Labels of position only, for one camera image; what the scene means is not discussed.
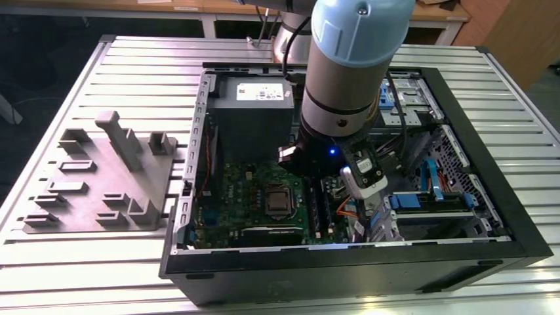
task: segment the motherboard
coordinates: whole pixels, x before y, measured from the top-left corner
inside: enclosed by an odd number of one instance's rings
[[[336,178],[321,181],[328,213],[336,210],[328,200],[337,188]],[[202,202],[198,208],[197,248],[344,242],[345,222],[329,223],[324,234],[314,229],[321,215],[308,211],[312,197],[305,180],[274,162],[225,164],[218,191],[213,202]]]

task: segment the black floor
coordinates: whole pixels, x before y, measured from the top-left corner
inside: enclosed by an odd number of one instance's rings
[[[102,34],[201,37],[198,21],[0,16],[0,94],[24,120],[0,119],[0,203],[17,180]],[[258,36],[260,25],[217,25],[221,37]],[[560,77],[546,70],[528,92],[560,127]]]

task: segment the metal slotted table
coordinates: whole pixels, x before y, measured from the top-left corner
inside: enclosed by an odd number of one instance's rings
[[[201,63],[270,62],[270,44],[244,40],[105,36],[34,150],[0,211],[0,310],[64,312],[210,312],[198,309],[170,281],[157,277],[165,220],[153,232],[25,234],[29,197],[44,190],[64,152],[65,128],[104,137],[94,118],[118,111],[138,137],[165,131],[177,138],[168,195],[180,193],[184,155]],[[414,314],[553,314],[560,308],[560,147],[553,130],[490,54],[472,47],[402,46],[393,66],[438,68],[488,150],[556,256],[501,272],[450,293],[240,304],[222,310],[332,312],[384,309]],[[168,213],[174,199],[168,198]]]

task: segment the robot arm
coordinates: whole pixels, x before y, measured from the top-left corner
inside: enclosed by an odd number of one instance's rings
[[[378,86],[406,36],[413,0],[238,0],[309,14],[312,43],[294,146],[280,148],[280,165],[302,177],[340,174],[365,199],[388,181],[368,140]]]

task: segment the white sticker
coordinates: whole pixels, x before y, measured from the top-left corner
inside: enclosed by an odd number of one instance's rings
[[[373,168],[373,164],[370,163],[370,159],[362,159],[357,162],[357,169],[362,174],[365,174]]]
[[[196,7],[173,7],[177,11],[198,11],[198,8]]]
[[[357,233],[360,233],[361,236],[364,236],[365,229],[358,221],[356,221],[356,223],[353,224],[353,229],[356,230]]]
[[[284,86],[281,83],[241,83],[237,100],[284,100]]]

